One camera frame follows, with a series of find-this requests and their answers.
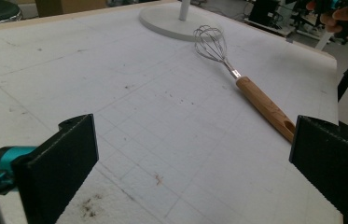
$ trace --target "finger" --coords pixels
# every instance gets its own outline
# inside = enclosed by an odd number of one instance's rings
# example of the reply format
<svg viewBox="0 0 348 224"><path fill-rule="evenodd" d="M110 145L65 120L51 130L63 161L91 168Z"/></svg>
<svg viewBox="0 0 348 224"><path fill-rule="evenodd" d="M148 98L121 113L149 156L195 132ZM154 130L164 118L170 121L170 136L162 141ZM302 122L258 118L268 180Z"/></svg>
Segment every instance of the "finger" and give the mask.
<svg viewBox="0 0 348 224"><path fill-rule="evenodd" d="M323 24L328 26L335 26L337 24L337 21L328 16L327 14L322 14L320 20Z"/></svg>
<svg viewBox="0 0 348 224"><path fill-rule="evenodd" d="M332 17L338 21L348 21L348 7L337 9Z"/></svg>
<svg viewBox="0 0 348 224"><path fill-rule="evenodd" d="M341 26L325 26L326 31L329 33L339 33L342 30Z"/></svg>
<svg viewBox="0 0 348 224"><path fill-rule="evenodd" d="M311 1L309 3L307 3L307 5L305 6L308 10L313 10L316 6L316 2L315 1Z"/></svg>

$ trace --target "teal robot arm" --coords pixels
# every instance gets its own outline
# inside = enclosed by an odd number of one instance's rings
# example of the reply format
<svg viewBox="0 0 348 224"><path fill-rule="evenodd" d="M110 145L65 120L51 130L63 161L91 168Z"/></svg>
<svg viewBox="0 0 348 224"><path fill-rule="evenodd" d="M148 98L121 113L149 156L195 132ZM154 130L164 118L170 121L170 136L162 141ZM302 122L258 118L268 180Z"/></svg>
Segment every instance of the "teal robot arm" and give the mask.
<svg viewBox="0 0 348 224"><path fill-rule="evenodd" d="M39 147L0 148L0 195L17 189L31 224L55 223L98 161L91 114L59 128Z"/></svg>

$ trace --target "whisk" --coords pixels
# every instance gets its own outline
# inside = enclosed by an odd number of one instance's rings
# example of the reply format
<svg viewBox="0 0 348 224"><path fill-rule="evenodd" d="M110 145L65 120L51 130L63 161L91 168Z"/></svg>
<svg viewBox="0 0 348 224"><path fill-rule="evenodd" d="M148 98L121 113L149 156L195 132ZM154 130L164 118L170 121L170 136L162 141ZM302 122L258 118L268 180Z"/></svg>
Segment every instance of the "whisk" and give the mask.
<svg viewBox="0 0 348 224"><path fill-rule="evenodd" d="M243 77L229 63L227 44L222 32L208 25L200 26L194 31L195 49L202 57L223 63L236 79L237 87L246 98L290 143L293 141L295 125L285 113L248 77Z"/></svg>

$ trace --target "floor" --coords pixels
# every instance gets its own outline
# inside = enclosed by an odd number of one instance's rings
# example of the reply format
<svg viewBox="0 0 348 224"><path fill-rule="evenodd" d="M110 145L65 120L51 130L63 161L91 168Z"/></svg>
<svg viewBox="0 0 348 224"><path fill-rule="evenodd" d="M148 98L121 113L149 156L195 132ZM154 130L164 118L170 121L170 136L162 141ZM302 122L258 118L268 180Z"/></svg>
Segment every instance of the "floor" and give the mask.
<svg viewBox="0 0 348 224"><path fill-rule="evenodd" d="M252 6L251 3L244 0L207 0L206 3L200 5L200 7L206 10L213 11L236 21L244 21L244 18L252 11ZM288 38L312 48L318 43L316 39L295 33L289 35ZM330 42L324 47L323 51L336 58L338 64L337 72L339 75L342 75L348 68L348 43L341 45L340 43ZM342 96L339 103L339 116L340 121L348 124L348 90Z"/></svg>

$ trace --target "stain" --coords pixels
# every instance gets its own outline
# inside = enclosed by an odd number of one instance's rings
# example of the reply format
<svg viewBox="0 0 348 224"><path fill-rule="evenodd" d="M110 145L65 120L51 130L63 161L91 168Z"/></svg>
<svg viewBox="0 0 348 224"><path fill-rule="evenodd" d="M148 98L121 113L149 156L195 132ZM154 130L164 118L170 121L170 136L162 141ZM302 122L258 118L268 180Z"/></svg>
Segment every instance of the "stain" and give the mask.
<svg viewBox="0 0 348 224"><path fill-rule="evenodd" d="M164 176L159 176L159 174L155 174L154 177L156 178L157 180L157 186L162 184L162 179L164 178Z"/></svg>
<svg viewBox="0 0 348 224"><path fill-rule="evenodd" d="M18 45L16 45L16 44L13 44L13 43L10 43L10 42L8 42L7 40L5 40L5 39L2 39L3 41L5 41L7 44L9 44L10 46L13 46L13 47L18 47Z"/></svg>
<svg viewBox="0 0 348 224"><path fill-rule="evenodd" d="M129 90L129 89L133 88L134 86L135 86L135 85L127 85L127 86L125 86L124 88L127 89L127 90Z"/></svg>
<svg viewBox="0 0 348 224"><path fill-rule="evenodd" d="M102 195L101 194L95 194L94 195L94 199L102 199Z"/></svg>
<svg viewBox="0 0 348 224"><path fill-rule="evenodd" d="M85 200L81 205L80 205L80 211L82 214L82 217L97 217L98 212L101 212L101 207L97 205L97 201L103 199L102 194L94 194L92 197L89 199Z"/></svg>

